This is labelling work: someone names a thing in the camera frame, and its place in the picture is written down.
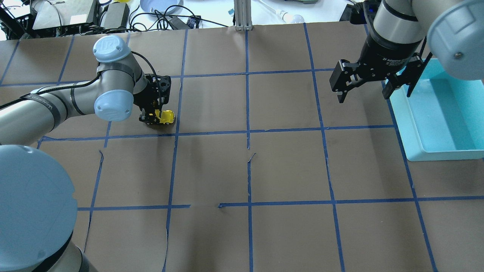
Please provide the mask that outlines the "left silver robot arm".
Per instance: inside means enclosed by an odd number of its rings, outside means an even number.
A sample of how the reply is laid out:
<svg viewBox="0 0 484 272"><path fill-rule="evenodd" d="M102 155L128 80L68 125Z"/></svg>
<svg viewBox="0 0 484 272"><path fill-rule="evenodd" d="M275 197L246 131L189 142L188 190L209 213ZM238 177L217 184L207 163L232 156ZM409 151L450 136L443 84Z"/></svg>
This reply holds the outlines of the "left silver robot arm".
<svg viewBox="0 0 484 272"><path fill-rule="evenodd" d="M89 128L83 117L123 122L140 113L162 123L172 79L126 38L92 44L92 79L40 85L1 106L1 271L98 272L74 242L79 203L63 165L39 146L58 130Z"/></svg>

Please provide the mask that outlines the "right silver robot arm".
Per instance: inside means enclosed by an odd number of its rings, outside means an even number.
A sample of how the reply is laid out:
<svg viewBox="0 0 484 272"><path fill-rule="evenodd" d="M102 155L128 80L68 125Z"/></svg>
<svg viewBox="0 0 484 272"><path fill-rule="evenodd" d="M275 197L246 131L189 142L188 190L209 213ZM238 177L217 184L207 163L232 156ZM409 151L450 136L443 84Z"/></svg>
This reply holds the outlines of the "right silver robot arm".
<svg viewBox="0 0 484 272"><path fill-rule="evenodd" d="M386 80L382 95L408 86L410 97L432 57L456 79L483 79L482 0L361 2L369 33L357 62L339 60L329 80L339 103L354 88Z"/></svg>

